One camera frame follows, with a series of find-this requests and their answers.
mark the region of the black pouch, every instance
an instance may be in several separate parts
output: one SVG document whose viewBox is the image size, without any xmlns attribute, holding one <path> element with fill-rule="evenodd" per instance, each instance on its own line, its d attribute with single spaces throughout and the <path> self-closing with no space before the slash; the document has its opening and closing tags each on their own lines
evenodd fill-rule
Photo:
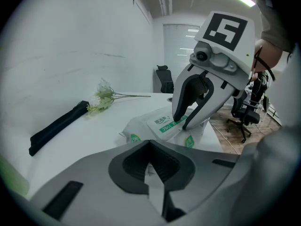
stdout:
<svg viewBox="0 0 301 226">
<path fill-rule="evenodd" d="M 34 156 L 56 134 L 84 115 L 87 112 L 88 105 L 88 101 L 79 102 L 71 111 L 51 123 L 45 129 L 33 135 L 30 138 L 31 147 L 29 148 L 29 155 Z"/>
</svg>

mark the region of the white table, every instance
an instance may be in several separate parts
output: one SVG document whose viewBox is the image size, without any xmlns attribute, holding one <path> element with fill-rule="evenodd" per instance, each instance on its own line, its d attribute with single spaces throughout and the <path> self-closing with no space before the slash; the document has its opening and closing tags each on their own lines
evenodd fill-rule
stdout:
<svg viewBox="0 0 301 226">
<path fill-rule="evenodd" d="M 44 145 L 33 157 L 24 155 L 27 159 L 19 161 L 30 171 L 27 173 L 30 189 L 26 197 L 31 198 L 43 184 L 77 160 L 126 144 L 126 139 L 119 133 L 133 117 L 172 105 L 167 101 L 172 94 L 133 94 L 151 97 L 116 100 L 108 110 L 94 117 L 89 118 L 84 115 L 77 119 Z M 201 145 L 200 149 L 222 152 L 220 142 L 209 123 L 205 127 Z"/>
</svg>

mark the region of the window blind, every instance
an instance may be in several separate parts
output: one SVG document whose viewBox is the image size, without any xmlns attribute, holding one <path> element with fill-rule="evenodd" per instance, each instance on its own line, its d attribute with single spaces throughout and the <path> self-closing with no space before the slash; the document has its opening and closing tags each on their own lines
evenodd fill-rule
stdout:
<svg viewBox="0 0 301 226">
<path fill-rule="evenodd" d="M 197 44 L 194 36 L 199 26 L 166 24 L 164 33 L 164 63 L 171 72 L 173 82 L 182 70 L 189 64 L 190 54 Z"/>
</svg>

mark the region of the black office chair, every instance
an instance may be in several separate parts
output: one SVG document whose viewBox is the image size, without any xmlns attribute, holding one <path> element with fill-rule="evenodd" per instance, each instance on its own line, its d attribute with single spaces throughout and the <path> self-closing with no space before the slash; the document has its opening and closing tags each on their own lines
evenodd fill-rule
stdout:
<svg viewBox="0 0 301 226">
<path fill-rule="evenodd" d="M 242 96 L 240 98 L 235 98 L 234 99 L 234 105 L 232 107 L 231 110 L 231 114 L 234 118 L 239 118 L 240 122 L 237 121 L 233 121 L 228 119 L 227 123 L 230 121 L 233 124 L 235 124 L 234 127 L 229 127 L 227 129 L 227 132 L 229 132 L 231 129 L 234 128 L 239 128 L 244 136 L 244 139 L 242 140 L 242 143 L 244 143 L 246 141 L 246 135 L 245 135 L 245 131 L 247 133 L 249 133 L 248 137 L 251 136 L 251 132 L 244 126 L 244 125 L 249 125 L 249 123 L 254 123 L 254 124 L 258 124 L 259 120 L 260 120 L 260 116 L 258 113 L 256 113 L 255 111 L 251 110 L 251 108 L 253 109 L 257 109 L 257 106 L 251 105 L 247 102 L 245 102 L 245 99 L 247 97 L 247 93 L 244 91 Z"/>
<path fill-rule="evenodd" d="M 174 82 L 171 77 L 171 72 L 168 70 L 168 67 L 166 65 L 164 66 L 158 66 L 158 69 L 156 70 L 157 76 L 159 77 L 161 81 L 161 92 L 162 93 L 174 93 Z"/>
</svg>

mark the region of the wooden floor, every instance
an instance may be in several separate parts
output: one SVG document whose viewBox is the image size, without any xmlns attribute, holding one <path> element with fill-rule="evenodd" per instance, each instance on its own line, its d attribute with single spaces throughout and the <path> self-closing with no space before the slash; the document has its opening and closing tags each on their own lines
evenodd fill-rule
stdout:
<svg viewBox="0 0 301 226">
<path fill-rule="evenodd" d="M 265 135 L 277 131 L 281 126 L 273 120 L 269 115 L 266 115 L 265 112 L 260 113 L 260 122 L 259 124 L 248 125 L 246 128 L 252 133 L 251 137 L 247 137 L 246 133 L 246 142 L 242 143 L 243 135 L 240 130 L 232 129 L 227 132 L 227 128 L 233 123 L 227 123 L 227 119 L 233 121 L 239 121 L 231 115 L 231 107 L 223 106 L 218 112 L 213 114 L 210 118 L 210 122 L 216 128 L 213 127 L 225 153 L 236 153 L 227 140 L 232 144 L 236 151 L 241 154 L 244 146 L 251 142 L 259 142 Z"/>
</svg>

